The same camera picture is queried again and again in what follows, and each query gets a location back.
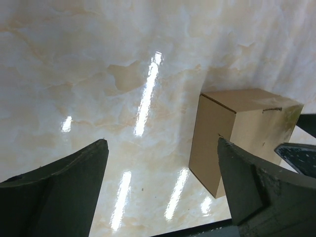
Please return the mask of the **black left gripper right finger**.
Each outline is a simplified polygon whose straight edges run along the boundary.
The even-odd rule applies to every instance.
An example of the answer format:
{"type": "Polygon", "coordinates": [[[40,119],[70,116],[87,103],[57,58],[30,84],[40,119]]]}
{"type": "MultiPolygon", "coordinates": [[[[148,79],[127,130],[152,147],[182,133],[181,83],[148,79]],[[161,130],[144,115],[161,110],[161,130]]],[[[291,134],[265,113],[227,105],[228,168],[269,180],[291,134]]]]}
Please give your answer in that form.
{"type": "Polygon", "coordinates": [[[313,237],[316,178],[218,140],[220,172],[232,222],[242,237],[313,237]]]}

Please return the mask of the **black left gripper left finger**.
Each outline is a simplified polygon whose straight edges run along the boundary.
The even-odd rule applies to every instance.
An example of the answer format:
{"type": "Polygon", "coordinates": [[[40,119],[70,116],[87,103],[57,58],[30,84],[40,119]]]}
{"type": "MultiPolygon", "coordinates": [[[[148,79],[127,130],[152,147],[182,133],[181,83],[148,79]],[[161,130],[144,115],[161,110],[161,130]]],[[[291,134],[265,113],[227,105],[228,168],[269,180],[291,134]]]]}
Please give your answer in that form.
{"type": "Polygon", "coordinates": [[[0,184],[2,237],[89,236],[109,155],[99,139],[0,184]]]}

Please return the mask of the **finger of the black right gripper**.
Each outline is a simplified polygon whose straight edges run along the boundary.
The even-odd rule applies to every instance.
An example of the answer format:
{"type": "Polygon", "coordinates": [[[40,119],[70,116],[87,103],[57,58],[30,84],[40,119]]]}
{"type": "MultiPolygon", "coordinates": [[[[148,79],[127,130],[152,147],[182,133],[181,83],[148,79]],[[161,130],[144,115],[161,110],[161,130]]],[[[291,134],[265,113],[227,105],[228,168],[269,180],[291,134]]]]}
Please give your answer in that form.
{"type": "Polygon", "coordinates": [[[298,173],[316,177],[315,145],[282,143],[275,148],[275,153],[298,173]]]}
{"type": "Polygon", "coordinates": [[[316,114],[300,114],[297,126],[316,138],[316,114]]]}

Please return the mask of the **brown cardboard express box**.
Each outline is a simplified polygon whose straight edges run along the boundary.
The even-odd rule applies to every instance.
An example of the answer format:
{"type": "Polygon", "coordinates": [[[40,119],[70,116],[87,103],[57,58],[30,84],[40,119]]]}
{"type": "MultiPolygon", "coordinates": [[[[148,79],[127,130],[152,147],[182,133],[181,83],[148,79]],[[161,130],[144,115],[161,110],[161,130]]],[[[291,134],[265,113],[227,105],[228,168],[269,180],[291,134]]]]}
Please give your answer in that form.
{"type": "Polygon", "coordinates": [[[303,104],[262,89],[204,92],[199,96],[189,169],[214,198],[225,195],[217,153],[223,137],[276,165],[274,152],[287,143],[303,104]]]}

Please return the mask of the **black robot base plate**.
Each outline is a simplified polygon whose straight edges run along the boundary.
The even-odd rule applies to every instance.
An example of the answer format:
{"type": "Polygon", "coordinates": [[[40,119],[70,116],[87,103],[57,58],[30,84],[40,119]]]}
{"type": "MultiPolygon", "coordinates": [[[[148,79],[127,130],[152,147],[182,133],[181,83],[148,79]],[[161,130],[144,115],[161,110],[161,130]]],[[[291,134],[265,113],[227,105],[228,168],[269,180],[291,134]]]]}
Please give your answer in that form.
{"type": "Polygon", "coordinates": [[[232,219],[168,232],[154,237],[240,237],[238,227],[232,219]]]}

